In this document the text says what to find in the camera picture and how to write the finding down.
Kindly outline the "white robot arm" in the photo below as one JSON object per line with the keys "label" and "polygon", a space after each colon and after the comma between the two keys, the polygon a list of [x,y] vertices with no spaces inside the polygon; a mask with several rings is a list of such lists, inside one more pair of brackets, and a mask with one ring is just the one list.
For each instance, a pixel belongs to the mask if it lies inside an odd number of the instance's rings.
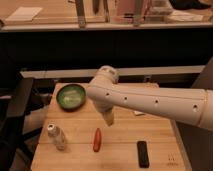
{"label": "white robot arm", "polygon": [[120,106],[213,132],[213,90],[123,86],[118,79],[116,69],[102,66],[86,89],[108,126],[114,123],[113,107]]}

